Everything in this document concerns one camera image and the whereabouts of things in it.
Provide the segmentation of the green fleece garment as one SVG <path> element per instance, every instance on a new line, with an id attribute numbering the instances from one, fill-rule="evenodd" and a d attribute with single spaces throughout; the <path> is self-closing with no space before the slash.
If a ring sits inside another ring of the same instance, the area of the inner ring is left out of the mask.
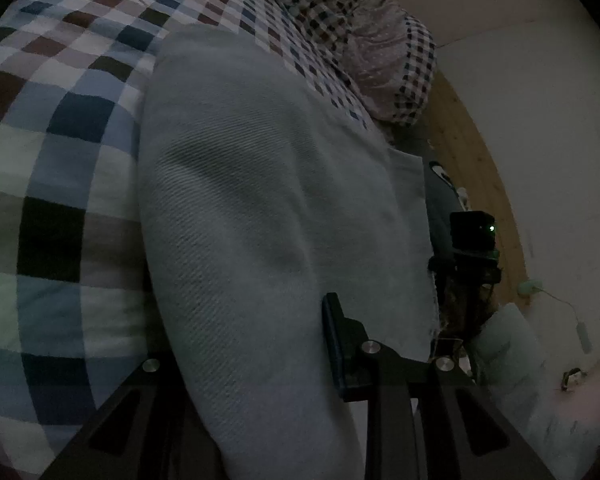
<path id="1" fill-rule="evenodd" d="M 138 201 L 158 308 L 233 479 L 358 479 L 321 302 L 423 361 L 437 327 L 422 161 L 245 36 L 163 40 L 144 99 Z"/>

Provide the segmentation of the teal cartoon pillow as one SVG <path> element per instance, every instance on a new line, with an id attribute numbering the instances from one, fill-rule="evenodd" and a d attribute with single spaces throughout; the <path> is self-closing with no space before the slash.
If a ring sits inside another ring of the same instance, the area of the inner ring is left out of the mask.
<path id="1" fill-rule="evenodd" d="M 426 209 L 434 255 L 450 252 L 453 249 L 450 217 L 452 212 L 462 210 L 457 190 L 426 136 L 421 136 L 418 132 L 409 133 L 402 150 L 422 159 Z"/>

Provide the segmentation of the wooden headboard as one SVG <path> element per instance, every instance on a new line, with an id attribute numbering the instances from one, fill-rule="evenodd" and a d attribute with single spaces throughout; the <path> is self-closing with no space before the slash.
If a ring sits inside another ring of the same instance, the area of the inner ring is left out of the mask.
<path id="1" fill-rule="evenodd" d="M 518 294 L 518 285 L 528 278 L 528 272 L 505 185 L 480 131 L 442 72 L 434 76 L 422 121 L 439 162 L 455 186 L 466 190 L 470 206 L 495 218 L 496 247 L 503 268 L 502 282 L 495 287 L 496 299 L 527 310 L 530 300 Z"/>

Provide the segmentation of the white pillow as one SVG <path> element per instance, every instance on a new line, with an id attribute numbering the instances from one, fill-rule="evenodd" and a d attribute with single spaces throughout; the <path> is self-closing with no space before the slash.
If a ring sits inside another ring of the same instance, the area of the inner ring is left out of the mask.
<path id="1" fill-rule="evenodd" d="M 516 304 L 495 310 L 474 343 L 478 381 L 557 479 L 600 458 L 600 360 L 567 391 Z"/>

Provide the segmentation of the checkered bed sheet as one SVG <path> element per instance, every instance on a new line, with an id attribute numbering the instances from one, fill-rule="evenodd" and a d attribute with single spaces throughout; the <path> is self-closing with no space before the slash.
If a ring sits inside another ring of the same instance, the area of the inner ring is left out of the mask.
<path id="1" fill-rule="evenodd" d="M 14 0 L 0 17 L 0 479 L 36 479 L 146 354 L 135 194 L 163 38 L 220 26 L 361 126 L 274 0 Z"/>

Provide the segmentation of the checkered crumpled quilt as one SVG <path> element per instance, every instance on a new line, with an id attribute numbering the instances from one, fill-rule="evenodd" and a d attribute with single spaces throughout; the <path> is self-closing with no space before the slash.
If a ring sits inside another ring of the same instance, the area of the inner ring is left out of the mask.
<path id="1" fill-rule="evenodd" d="M 430 30 L 396 0 L 274 0 L 320 46 L 378 122 L 411 126 L 437 68 Z"/>

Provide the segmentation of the white wall plug charger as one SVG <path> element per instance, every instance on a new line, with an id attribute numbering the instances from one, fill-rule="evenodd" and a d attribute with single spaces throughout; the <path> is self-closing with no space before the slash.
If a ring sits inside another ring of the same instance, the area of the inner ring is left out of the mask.
<path id="1" fill-rule="evenodd" d="M 554 295 L 552 292 L 549 292 L 544 288 L 544 285 L 539 280 L 527 280 L 519 282 L 517 285 L 517 294 L 521 298 L 531 298 L 534 295 L 540 294 L 547 296 L 550 299 L 553 299 L 564 306 L 567 306 L 571 313 L 573 314 L 574 320 L 576 321 L 576 333 L 580 342 L 581 350 L 584 354 L 591 354 L 593 351 L 593 345 L 588 334 L 588 328 L 585 325 L 585 322 L 580 318 L 578 309 L 574 304 L 567 300 L 563 300 L 558 296 Z"/>

